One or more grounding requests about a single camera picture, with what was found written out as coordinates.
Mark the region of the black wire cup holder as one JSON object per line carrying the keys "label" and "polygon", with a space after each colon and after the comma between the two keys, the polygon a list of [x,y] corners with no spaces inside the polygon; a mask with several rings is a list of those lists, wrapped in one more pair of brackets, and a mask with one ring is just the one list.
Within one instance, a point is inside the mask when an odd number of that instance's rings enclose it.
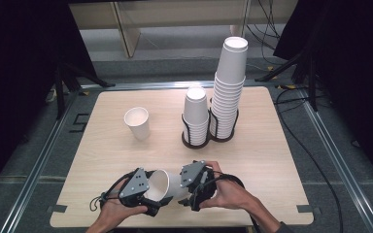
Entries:
{"label": "black wire cup holder", "polygon": [[[221,138],[220,137],[220,127],[219,127],[219,122],[220,121],[219,121],[218,117],[214,115],[214,113],[212,112],[212,109],[208,110],[208,115],[209,115],[209,119],[208,119],[208,123],[207,123],[205,140],[201,144],[198,144],[198,145],[194,145],[191,142],[190,125],[183,119],[183,124],[184,124],[185,129],[182,133],[182,142],[187,148],[193,149],[193,150],[198,150],[198,149],[202,149],[202,148],[206,147],[210,141],[215,141],[217,143],[225,143],[225,142],[230,141],[234,137],[235,126],[236,126],[238,118],[239,118],[239,111],[236,111],[231,132],[230,132],[229,136],[226,137],[226,138]],[[214,122],[216,124],[215,133],[211,132],[211,123],[212,122]]]}

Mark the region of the black metal stand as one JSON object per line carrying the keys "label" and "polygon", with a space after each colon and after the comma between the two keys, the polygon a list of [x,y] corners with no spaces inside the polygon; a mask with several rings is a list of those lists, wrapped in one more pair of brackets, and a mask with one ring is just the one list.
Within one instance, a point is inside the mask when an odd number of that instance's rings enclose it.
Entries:
{"label": "black metal stand", "polygon": [[295,55],[293,58],[280,65],[278,68],[269,72],[267,75],[255,79],[256,82],[269,82],[274,77],[277,77],[279,74],[283,73],[291,66],[295,66],[295,70],[292,73],[291,79],[294,83],[300,84],[304,80],[308,81],[307,89],[308,95],[307,100],[316,112],[317,108],[317,94],[316,94],[316,61],[314,55],[309,50],[303,50],[302,52]]}
{"label": "black metal stand", "polygon": [[91,74],[83,69],[78,68],[70,63],[59,63],[54,72],[54,85],[57,103],[57,119],[66,112],[66,105],[64,100],[64,87],[70,91],[78,91],[82,87],[77,80],[77,77],[83,77],[93,83],[99,84],[102,87],[112,87],[113,83],[107,83],[97,77],[96,74]]}

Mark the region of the short stack of white cups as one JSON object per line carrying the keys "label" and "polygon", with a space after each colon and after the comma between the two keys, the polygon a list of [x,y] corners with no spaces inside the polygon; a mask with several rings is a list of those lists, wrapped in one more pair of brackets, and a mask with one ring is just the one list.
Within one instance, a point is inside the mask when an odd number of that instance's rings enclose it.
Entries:
{"label": "short stack of white cups", "polygon": [[184,140],[189,147],[200,147],[207,142],[209,112],[206,90],[201,86],[191,86],[185,97]]}

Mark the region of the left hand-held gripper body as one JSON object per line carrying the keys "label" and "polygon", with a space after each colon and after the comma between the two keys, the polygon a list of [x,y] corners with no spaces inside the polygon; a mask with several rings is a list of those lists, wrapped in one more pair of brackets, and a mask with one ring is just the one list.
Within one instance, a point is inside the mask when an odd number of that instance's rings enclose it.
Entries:
{"label": "left hand-held gripper body", "polygon": [[147,216],[156,216],[159,210],[152,209],[149,206],[150,200],[145,196],[149,190],[149,178],[146,177],[146,171],[143,168],[137,168],[129,174],[129,177],[121,187],[118,198],[125,207],[146,206]]}

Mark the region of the person's right hand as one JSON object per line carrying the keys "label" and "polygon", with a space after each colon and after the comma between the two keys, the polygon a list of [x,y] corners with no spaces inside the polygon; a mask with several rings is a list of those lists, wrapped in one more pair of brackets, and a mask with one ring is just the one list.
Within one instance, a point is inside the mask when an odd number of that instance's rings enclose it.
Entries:
{"label": "person's right hand", "polygon": [[257,199],[244,187],[230,180],[219,180],[221,174],[220,165],[217,161],[206,161],[206,165],[214,170],[217,186],[216,196],[203,201],[199,207],[226,208],[230,210],[245,210],[251,213],[257,207]]}

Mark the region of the black curtain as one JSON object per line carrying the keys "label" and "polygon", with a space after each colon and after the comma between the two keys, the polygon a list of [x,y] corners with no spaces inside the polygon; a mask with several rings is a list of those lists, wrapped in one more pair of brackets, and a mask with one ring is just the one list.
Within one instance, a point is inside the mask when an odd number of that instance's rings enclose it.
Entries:
{"label": "black curtain", "polygon": [[373,164],[373,0],[333,0],[316,42],[318,76]]}
{"label": "black curtain", "polygon": [[0,173],[39,113],[60,67],[65,78],[96,72],[69,5],[0,0]]}

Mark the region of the light wooden shelf unit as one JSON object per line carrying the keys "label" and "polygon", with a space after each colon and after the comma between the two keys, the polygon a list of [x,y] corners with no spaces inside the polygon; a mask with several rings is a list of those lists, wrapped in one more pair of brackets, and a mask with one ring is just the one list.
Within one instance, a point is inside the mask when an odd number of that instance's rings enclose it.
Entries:
{"label": "light wooden shelf unit", "polygon": [[288,22],[298,0],[89,0],[71,3],[78,27],[116,29],[124,54],[136,50],[145,27],[230,25],[242,36],[249,24]]}

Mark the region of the single white paper cup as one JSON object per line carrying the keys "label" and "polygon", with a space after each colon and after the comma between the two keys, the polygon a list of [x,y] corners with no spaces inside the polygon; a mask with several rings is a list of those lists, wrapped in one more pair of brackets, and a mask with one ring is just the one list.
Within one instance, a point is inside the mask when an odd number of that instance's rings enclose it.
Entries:
{"label": "single white paper cup", "polygon": [[153,201],[161,201],[169,197],[179,201],[188,196],[188,190],[181,187],[181,176],[166,170],[154,171],[149,177],[149,187],[145,196]]}
{"label": "single white paper cup", "polygon": [[149,112],[143,107],[135,107],[124,115],[124,123],[138,140],[146,140],[150,136]]}

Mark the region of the metal floor rail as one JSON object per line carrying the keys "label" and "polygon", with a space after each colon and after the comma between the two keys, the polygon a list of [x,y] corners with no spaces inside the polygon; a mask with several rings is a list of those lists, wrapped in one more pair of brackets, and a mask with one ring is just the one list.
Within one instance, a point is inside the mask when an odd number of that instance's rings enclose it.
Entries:
{"label": "metal floor rail", "polygon": [[[187,89],[193,85],[199,85],[204,88],[214,86],[214,81],[191,81],[191,82],[158,82],[158,83],[115,83],[113,86],[103,87],[99,84],[84,84],[82,90],[96,91],[126,91],[126,90],[156,90],[156,89]],[[276,83],[255,82],[248,80],[244,82],[247,86],[275,86]]]}
{"label": "metal floor rail", "polygon": [[339,177],[341,178],[344,187],[346,187],[352,201],[354,202],[356,209],[361,216],[366,228],[370,233],[373,233],[373,207],[352,173],[350,167],[346,163],[342,153],[336,146],[332,136],[327,130],[320,114],[313,109],[310,104],[305,105],[306,112],[309,119],[312,121],[316,128],[322,143],[328,153],[330,160],[332,161]]}
{"label": "metal floor rail", "polygon": [[58,139],[60,132],[66,122],[66,118],[72,108],[72,105],[79,96],[78,91],[71,92],[66,102],[64,112],[54,122],[51,128],[50,135],[46,139],[42,149],[40,150],[39,156],[37,157],[31,172],[25,178],[22,189],[17,196],[16,201],[10,208],[10,212],[6,217],[6,220],[0,230],[0,233],[15,233],[17,225],[31,199],[31,196],[36,188],[38,180],[51,156],[51,152],[54,148],[55,142]]}

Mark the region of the person's left hand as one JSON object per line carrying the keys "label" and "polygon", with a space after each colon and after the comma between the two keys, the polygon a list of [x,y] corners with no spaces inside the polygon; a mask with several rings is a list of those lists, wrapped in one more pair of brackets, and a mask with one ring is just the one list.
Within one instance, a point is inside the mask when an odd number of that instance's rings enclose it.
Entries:
{"label": "person's left hand", "polygon": [[113,230],[128,217],[143,214],[147,210],[146,206],[130,208],[122,205],[118,199],[110,199],[104,204],[98,218],[93,223],[99,222],[100,224],[106,224],[111,226]]}

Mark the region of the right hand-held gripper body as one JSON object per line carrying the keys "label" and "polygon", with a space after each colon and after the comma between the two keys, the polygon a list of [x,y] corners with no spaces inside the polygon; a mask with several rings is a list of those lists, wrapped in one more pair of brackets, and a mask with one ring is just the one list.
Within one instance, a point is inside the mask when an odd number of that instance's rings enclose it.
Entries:
{"label": "right hand-held gripper body", "polygon": [[213,169],[207,167],[204,161],[193,161],[185,165],[181,171],[181,187],[185,187],[190,194],[190,208],[199,212],[199,205],[211,199],[217,190]]}

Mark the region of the tall stack of white cups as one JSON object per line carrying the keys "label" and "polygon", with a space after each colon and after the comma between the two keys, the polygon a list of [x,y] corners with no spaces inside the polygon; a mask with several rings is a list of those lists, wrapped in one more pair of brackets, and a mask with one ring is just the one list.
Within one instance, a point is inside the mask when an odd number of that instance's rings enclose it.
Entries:
{"label": "tall stack of white cups", "polygon": [[242,37],[224,40],[214,79],[211,100],[211,135],[229,140],[238,117],[239,101],[246,78],[248,41]]}

